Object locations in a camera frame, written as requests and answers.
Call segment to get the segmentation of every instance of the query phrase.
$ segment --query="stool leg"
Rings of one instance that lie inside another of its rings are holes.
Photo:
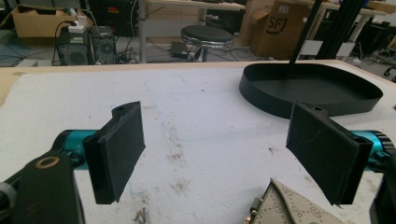
[[[207,58],[207,49],[204,49],[204,53],[202,54],[202,62],[206,62],[206,58]]]

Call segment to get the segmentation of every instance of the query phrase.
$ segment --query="cable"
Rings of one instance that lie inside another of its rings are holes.
[[[4,58],[0,58],[0,61],[3,61],[5,59],[12,59],[12,58],[16,58],[17,59],[14,63],[12,63],[12,65],[7,65],[7,66],[0,65],[0,67],[13,67],[13,66],[17,65],[18,63],[20,63],[21,61],[23,61],[24,59],[28,59],[28,58],[44,60],[41,57],[32,57],[32,55],[36,55],[36,54],[44,53],[44,52],[47,52],[47,51],[41,51],[41,52],[37,52],[37,53],[32,53],[32,54],[29,54],[29,55],[26,55],[26,56],[0,55],[0,56],[5,56]]]
[[[0,43],[4,46],[6,46],[6,48],[12,50],[14,53],[18,54],[19,56],[22,56],[21,54],[19,54],[15,49],[13,49],[12,47],[10,47],[9,45],[3,43],[2,41],[0,41]]]
[[[129,58],[129,59],[131,59],[131,54],[132,54],[132,53],[134,54],[134,57],[136,58],[137,53],[134,52],[134,49],[133,49],[133,48],[130,48],[130,49],[129,49],[129,55],[128,55],[128,58]]]
[[[245,53],[248,53],[248,55],[247,56],[241,56],[240,53],[239,53],[240,50],[244,51]],[[230,55],[234,58],[234,60],[239,62],[240,60],[238,60],[238,58],[236,58],[235,55],[233,55],[234,51],[236,52],[236,54],[237,54],[239,59],[250,58],[251,61],[255,61],[254,58],[253,58],[253,55],[251,53],[249,53],[248,49],[231,49],[231,48],[228,48],[228,49],[212,49],[208,53],[210,53],[211,55],[217,56],[219,58],[222,58],[224,60],[233,62],[230,59],[224,58],[225,56],[228,55],[228,53],[230,53]]]
[[[157,49],[161,49],[163,51],[171,51],[170,49],[163,49],[161,47],[159,47],[158,45],[154,44],[154,42],[152,42],[151,38],[148,37],[148,41],[151,42],[151,44],[156,47]]]
[[[118,62],[121,62],[121,61],[123,61],[123,62],[130,61],[130,58],[131,58],[131,51],[133,50],[133,48],[128,49],[128,47],[129,47],[129,45],[131,44],[131,42],[132,42],[132,38],[129,40],[128,44],[126,45],[125,50],[118,53],[118,56],[117,56],[117,61],[118,61]]]
[[[158,12],[159,10],[163,9],[164,7],[165,7],[165,6],[162,6],[162,7],[158,8],[158,9],[155,9],[154,11],[150,11],[150,12],[146,13],[146,16],[148,16],[149,14],[152,14],[152,13],[156,13],[156,12]]]
[[[136,6],[137,0],[134,0],[134,4],[132,5],[131,9],[131,18],[130,18],[130,25],[132,30],[132,35],[134,36],[134,22],[133,22],[133,15],[134,15],[134,7]]]
[[[366,56],[364,56],[363,49],[361,48],[361,42],[356,42],[356,43],[359,44],[359,60],[362,60]]]
[[[208,54],[213,55],[213,56],[216,56],[216,57],[221,58],[221,59],[224,59],[224,60],[226,60],[226,61],[228,61],[228,62],[233,62],[233,60],[230,60],[230,59],[228,59],[228,58],[219,56],[219,55],[217,55],[217,54],[212,54],[212,53],[210,53],[210,52],[208,52]]]
[[[90,13],[90,15],[92,16],[92,19],[93,19],[93,24],[95,24],[96,29],[97,29],[98,24],[96,23],[96,19],[95,19],[95,17],[93,16],[93,14],[92,14],[89,10],[87,10],[87,9],[81,9],[81,11],[85,11],[85,12]]]

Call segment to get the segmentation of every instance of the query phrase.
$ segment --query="black stool seat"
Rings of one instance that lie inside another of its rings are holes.
[[[181,29],[181,39],[194,46],[208,49],[230,47],[233,36],[216,27],[191,25]]]

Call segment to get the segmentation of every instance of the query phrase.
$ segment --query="black equipment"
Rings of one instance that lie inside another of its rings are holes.
[[[295,103],[287,148],[296,156],[331,204],[352,203],[363,170],[384,173],[370,208],[375,224],[394,223],[396,148],[379,131],[348,131],[321,107]]]
[[[367,23],[361,30],[356,42],[360,43],[361,51],[368,56],[376,50],[387,49],[391,41],[389,37],[395,35],[396,28],[385,22],[381,24]]]
[[[82,34],[76,34],[69,33],[67,27],[63,27],[56,43],[61,65],[93,64],[88,29]]]
[[[101,130],[67,130],[52,149],[0,183],[0,223],[85,223],[73,169],[88,164],[96,203],[120,200],[145,146],[140,102]]]
[[[116,36],[134,36],[137,0],[89,0],[98,26],[109,26]]]
[[[247,4],[247,0],[227,0],[228,3],[236,3],[242,6]],[[229,11],[208,9],[207,15],[212,15],[216,19],[207,18],[206,25],[220,28],[228,33],[235,35],[240,32],[242,19],[244,18],[245,11]]]
[[[116,39],[108,26],[91,28],[95,64],[116,64]]]
[[[189,57],[187,45],[183,42],[172,41],[171,49],[171,55],[173,58],[187,59]]]

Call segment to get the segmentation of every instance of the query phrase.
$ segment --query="white sticker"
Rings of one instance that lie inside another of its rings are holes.
[[[279,11],[278,13],[285,13],[288,14],[289,13],[289,6],[279,6]]]

